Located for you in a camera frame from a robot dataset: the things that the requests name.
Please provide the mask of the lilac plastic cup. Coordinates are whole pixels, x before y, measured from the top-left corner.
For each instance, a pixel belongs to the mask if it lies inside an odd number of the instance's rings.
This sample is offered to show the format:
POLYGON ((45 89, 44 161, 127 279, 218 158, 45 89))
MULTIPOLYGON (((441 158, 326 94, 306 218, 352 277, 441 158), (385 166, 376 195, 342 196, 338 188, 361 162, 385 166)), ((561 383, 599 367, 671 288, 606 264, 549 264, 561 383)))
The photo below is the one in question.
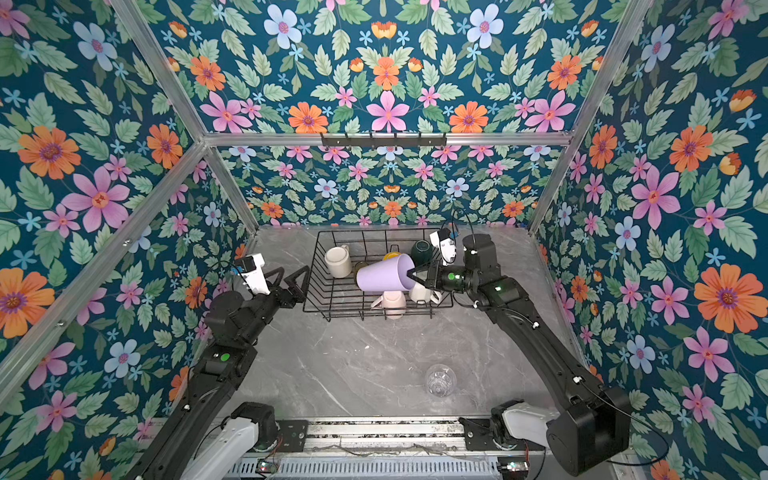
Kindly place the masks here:
POLYGON ((415 281, 408 271, 414 267, 411 257, 402 254, 361 268, 356 283, 363 292, 409 291, 415 281))

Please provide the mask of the cream faceted mug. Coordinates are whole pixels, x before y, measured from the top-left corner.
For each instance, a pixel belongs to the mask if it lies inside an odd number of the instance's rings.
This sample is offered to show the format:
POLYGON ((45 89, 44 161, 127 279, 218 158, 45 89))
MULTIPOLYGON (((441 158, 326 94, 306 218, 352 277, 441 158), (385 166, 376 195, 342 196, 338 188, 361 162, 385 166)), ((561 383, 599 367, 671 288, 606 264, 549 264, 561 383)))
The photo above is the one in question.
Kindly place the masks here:
POLYGON ((442 302, 443 295, 440 291, 430 289, 420 283, 415 283, 409 291, 409 298, 416 304, 435 304, 442 302))

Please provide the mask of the dark green mug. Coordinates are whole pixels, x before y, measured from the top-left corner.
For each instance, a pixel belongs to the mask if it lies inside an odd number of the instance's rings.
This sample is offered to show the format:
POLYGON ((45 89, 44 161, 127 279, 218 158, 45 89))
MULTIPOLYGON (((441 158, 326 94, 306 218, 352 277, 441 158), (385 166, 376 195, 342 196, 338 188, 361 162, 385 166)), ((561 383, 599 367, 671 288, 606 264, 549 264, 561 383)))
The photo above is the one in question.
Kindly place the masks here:
POLYGON ((422 267, 431 263, 434 255, 434 246, 427 240, 416 241, 410 250, 410 258, 415 267, 422 267))

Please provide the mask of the white mug pink handle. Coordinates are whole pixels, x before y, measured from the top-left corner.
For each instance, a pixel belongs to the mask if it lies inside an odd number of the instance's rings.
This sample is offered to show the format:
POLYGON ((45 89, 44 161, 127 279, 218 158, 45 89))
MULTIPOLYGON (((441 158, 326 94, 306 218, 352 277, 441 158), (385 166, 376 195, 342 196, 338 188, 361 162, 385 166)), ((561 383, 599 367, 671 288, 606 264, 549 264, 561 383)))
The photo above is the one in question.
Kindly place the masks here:
POLYGON ((374 311, 380 310, 388 320, 398 320, 407 311, 406 297, 403 291, 385 291, 370 305, 374 311))

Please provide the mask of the white mug red inside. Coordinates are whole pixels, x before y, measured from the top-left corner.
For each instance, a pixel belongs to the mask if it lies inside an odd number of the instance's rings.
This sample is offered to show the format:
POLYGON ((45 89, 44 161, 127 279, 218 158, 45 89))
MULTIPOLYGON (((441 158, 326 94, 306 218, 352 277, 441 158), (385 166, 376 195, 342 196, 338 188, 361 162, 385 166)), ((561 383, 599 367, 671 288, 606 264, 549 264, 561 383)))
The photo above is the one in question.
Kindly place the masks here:
POLYGON ((347 245, 334 246, 324 256, 325 264, 332 278, 342 279, 352 273, 352 262, 347 245))

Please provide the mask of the clear glass cup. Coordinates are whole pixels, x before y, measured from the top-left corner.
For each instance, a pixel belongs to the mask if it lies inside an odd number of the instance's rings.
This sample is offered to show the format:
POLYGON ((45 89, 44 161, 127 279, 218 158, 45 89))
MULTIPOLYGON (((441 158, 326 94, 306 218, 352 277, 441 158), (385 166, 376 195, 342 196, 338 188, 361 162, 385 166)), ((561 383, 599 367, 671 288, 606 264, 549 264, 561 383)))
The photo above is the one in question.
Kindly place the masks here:
POLYGON ((454 370, 444 364, 435 364, 425 374, 427 391, 438 398, 451 396, 456 388, 457 377, 454 370))

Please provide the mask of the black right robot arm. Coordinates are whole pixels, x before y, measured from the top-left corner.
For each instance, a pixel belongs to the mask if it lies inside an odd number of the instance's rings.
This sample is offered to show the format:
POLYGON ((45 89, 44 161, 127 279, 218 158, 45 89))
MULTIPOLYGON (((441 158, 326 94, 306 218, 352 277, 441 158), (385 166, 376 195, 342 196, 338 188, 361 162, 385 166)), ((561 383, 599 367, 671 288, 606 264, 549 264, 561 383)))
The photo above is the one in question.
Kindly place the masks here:
POLYGON ((552 408, 511 400, 494 407, 489 433, 499 447, 527 441, 546 448, 577 477, 628 449, 632 405, 602 383, 552 332, 522 285, 502 273, 488 234, 457 243, 446 228, 430 235, 432 254, 408 272, 430 290, 465 294, 521 350, 554 401, 552 408))

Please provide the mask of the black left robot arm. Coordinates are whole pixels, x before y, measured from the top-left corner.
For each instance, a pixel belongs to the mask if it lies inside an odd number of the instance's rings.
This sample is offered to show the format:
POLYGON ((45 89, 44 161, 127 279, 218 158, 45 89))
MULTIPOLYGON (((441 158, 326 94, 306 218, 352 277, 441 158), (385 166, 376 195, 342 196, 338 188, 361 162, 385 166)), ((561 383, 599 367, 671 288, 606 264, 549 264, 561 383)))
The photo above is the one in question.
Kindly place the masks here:
POLYGON ((186 390, 150 446, 126 474, 128 479, 222 479, 250 449, 270 448, 278 439, 274 408, 245 402, 224 421, 221 433, 205 444, 211 424, 245 380, 256 356, 259 335, 281 309, 304 302, 310 268, 286 276, 283 268, 266 293, 247 300, 237 291, 216 297, 206 325, 213 342, 192 370, 186 390))

